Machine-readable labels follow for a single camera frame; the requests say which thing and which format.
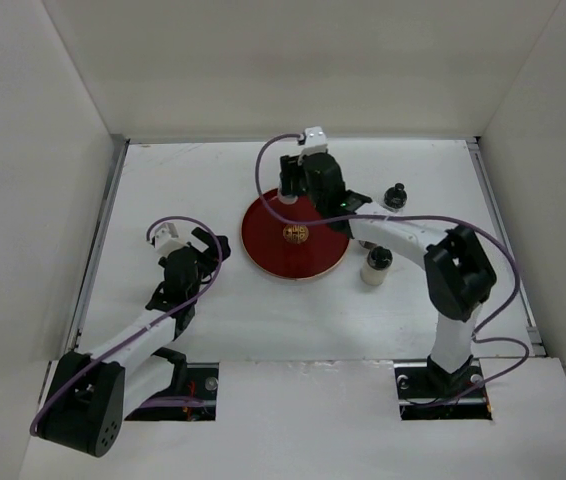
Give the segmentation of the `white-lid short jar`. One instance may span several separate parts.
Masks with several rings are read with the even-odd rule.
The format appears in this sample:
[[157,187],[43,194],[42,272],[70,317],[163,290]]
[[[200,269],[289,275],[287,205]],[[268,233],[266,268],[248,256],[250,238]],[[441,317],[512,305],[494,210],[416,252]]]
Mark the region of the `white-lid short jar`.
[[360,241],[359,242],[360,246],[367,249],[367,250],[371,250],[375,247],[375,244],[373,242],[369,242],[369,241]]

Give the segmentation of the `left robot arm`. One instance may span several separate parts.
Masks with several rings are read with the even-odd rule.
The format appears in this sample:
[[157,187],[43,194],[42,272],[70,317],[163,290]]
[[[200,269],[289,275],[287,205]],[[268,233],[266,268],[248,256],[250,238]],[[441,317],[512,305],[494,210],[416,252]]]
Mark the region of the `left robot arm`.
[[187,387],[187,359],[168,345],[189,326],[230,248],[226,237],[197,219],[190,221],[192,234],[205,250],[182,242],[174,228],[178,220],[161,218],[146,232],[164,278],[143,314],[101,346],[59,359],[46,400],[29,427],[31,436],[100,458],[135,411],[196,405],[192,397],[179,398]]

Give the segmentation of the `black-cap white jar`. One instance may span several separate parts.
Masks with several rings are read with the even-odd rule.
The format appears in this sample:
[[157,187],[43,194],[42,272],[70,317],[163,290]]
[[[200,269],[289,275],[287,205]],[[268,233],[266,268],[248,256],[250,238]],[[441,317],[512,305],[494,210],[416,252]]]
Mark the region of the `black-cap white jar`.
[[380,286],[385,281],[392,263],[392,252],[381,246],[375,246],[368,252],[361,267],[362,281],[370,286]]

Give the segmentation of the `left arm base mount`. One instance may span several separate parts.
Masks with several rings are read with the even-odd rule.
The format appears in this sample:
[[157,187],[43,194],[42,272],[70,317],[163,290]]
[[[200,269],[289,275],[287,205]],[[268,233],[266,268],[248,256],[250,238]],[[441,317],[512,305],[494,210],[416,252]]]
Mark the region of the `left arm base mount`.
[[210,422],[216,419],[218,363],[189,363],[187,371],[125,420],[133,422]]

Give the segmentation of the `tall silver-lid bead bottle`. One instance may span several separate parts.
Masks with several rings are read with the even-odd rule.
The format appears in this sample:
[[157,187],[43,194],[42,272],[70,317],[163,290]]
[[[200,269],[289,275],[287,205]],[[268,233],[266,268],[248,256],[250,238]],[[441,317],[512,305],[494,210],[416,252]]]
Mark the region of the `tall silver-lid bead bottle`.
[[294,195],[288,196],[288,195],[284,195],[281,192],[277,193],[277,198],[284,205],[292,205],[292,204],[296,203],[297,200],[298,200],[297,196],[294,196]]

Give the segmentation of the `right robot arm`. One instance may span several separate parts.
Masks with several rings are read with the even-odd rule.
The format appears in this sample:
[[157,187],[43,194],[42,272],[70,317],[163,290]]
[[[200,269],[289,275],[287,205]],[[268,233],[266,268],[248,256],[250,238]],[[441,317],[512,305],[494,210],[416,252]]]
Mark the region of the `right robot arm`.
[[452,394],[470,366],[472,333],[497,280],[476,234],[461,225],[438,230],[390,220],[370,197],[347,189],[340,166],[326,152],[304,155],[300,165],[305,194],[332,230],[388,249],[424,270],[438,312],[426,380],[434,393]]

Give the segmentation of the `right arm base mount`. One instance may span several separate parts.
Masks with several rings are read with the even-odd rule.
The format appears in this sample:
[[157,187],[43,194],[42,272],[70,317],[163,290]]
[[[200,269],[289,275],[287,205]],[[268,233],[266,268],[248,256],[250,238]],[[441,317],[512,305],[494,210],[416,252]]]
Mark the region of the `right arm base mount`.
[[397,362],[394,376],[403,421],[492,419],[478,360],[451,386],[437,384],[425,361]]

